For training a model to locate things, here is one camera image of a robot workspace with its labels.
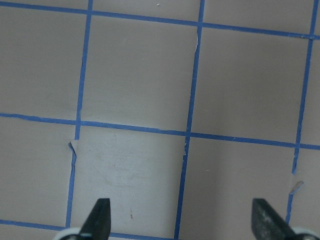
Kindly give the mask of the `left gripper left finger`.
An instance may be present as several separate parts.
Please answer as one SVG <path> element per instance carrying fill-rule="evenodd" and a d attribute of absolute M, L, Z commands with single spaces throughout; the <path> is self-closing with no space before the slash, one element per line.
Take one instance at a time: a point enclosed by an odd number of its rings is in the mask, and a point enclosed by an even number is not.
<path fill-rule="evenodd" d="M 82 225 L 80 240 L 108 240 L 111 232 L 111 203 L 109 198 L 99 198 Z"/>

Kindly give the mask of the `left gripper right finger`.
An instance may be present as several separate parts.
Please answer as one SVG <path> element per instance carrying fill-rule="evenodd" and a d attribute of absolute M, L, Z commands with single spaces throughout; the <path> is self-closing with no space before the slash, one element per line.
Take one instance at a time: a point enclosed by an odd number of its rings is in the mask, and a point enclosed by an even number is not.
<path fill-rule="evenodd" d="M 263 198 L 254 198 L 251 208 L 251 230 L 256 240 L 299 240 L 289 225 Z"/>

